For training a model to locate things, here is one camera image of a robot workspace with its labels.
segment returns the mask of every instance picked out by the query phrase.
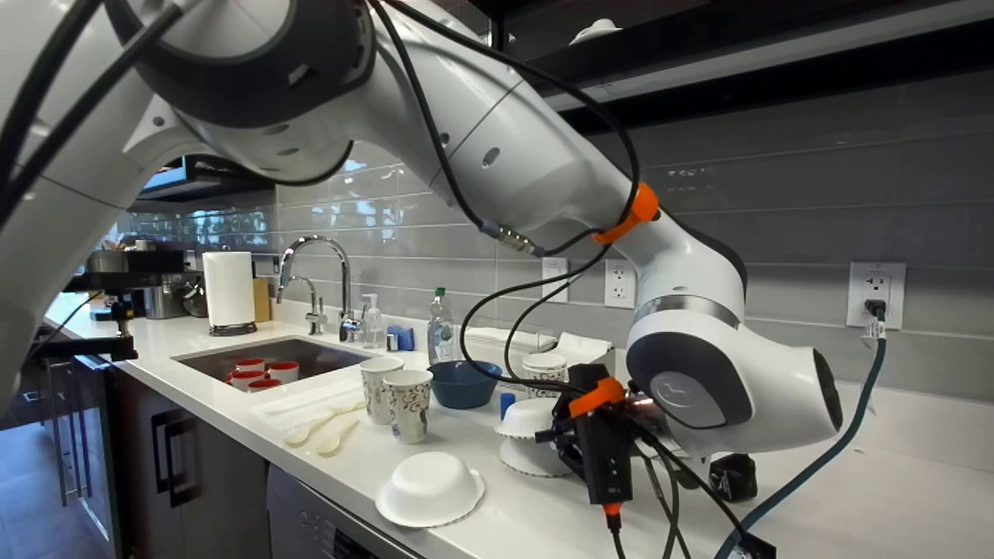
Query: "blue cup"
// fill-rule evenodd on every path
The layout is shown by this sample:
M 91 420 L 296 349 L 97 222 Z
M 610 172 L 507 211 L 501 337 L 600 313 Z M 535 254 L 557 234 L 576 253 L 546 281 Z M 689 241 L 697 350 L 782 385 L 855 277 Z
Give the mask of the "blue cup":
M 484 372 L 473 370 L 467 361 L 430 363 L 430 391 L 440 406 L 476 410 L 493 399 L 501 368 L 476 361 Z

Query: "bottle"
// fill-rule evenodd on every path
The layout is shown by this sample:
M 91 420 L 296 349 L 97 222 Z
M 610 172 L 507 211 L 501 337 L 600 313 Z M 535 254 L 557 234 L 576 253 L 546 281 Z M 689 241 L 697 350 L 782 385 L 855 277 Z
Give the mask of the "bottle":
M 364 295 L 364 328 L 360 328 L 360 344 L 370 349 L 370 350 L 382 350 L 384 349 L 384 324 L 382 324 L 382 313 L 379 313 L 379 303 L 374 303 L 374 292 L 367 292 Z
M 448 310 L 445 285 L 439 285 L 429 316 L 429 363 L 457 361 L 452 331 L 452 313 Z

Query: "paper towel roll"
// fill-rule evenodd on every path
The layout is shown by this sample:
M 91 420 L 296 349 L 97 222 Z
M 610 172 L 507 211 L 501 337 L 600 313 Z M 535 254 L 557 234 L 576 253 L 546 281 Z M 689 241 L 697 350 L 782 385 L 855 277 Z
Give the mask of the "paper towel roll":
M 205 253 L 205 289 L 210 328 L 251 328 L 251 253 Z

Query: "wall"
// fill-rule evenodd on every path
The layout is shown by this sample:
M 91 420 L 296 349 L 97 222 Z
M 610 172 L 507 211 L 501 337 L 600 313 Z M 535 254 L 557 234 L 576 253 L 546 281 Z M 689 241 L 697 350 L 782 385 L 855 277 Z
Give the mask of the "wall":
M 885 383 L 994 399 L 994 72 L 652 123 L 633 136 L 664 205 L 744 254 L 753 328 L 820 344 L 839 376 L 860 379 L 869 350 L 841 326 L 849 262 L 902 262 L 907 328 L 891 337 Z M 481 295 L 538 277 L 538 262 L 478 237 L 371 146 L 323 187 L 276 190 L 276 246 L 318 231 L 354 254 L 356 292 L 379 292 L 392 313 L 423 316 L 440 283 L 461 316 Z M 298 270 L 336 302 L 328 253 L 310 248 Z M 596 270 L 568 303 L 538 310 L 529 326 L 624 341 L 627 310 L 601 308 L 600 292 Z M 529 302 L 501 302 L 481 324 L 510 326 Z

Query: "white mug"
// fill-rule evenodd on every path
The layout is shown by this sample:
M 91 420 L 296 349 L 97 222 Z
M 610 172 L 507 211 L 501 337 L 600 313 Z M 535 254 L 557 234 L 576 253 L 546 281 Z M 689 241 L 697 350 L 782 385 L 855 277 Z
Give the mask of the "white mug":
M 402 361 L 398 356 L 371 356 L 360 363 L 364 372 L 364 399 L 367 399 L 367 414 L 379 427 L 392 427 L 392 401 L 384 395 L 382 379 L 402 370 Z
M 429 441 L 429 395 L 430 376 L 423 370 L 402 370 L 382 379 L 392 405 L 392 433 L 408 443 Z

